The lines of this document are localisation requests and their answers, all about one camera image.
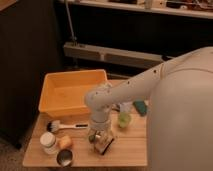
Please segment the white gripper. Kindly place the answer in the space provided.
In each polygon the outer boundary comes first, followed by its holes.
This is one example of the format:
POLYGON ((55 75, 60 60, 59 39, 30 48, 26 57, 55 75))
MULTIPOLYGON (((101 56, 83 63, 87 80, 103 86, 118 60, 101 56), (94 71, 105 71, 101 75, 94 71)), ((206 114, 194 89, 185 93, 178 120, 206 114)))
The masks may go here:
POLYGON ((93 119, 89 121, 88 140, 90 143, 103 141, 104 144, 109 144, 113 139, 110 119, 104 122, 97 122, 93 119))

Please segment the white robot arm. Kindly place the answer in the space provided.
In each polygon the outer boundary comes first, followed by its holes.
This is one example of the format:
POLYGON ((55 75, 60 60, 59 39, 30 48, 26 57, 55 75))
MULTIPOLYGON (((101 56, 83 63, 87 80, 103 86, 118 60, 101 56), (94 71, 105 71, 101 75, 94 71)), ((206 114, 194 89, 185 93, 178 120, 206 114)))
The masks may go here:
POLYGON ((90 128, 109 127, 113 104, 146 100, 148 171, 213 171, 213 46, 85 95, 90 128))

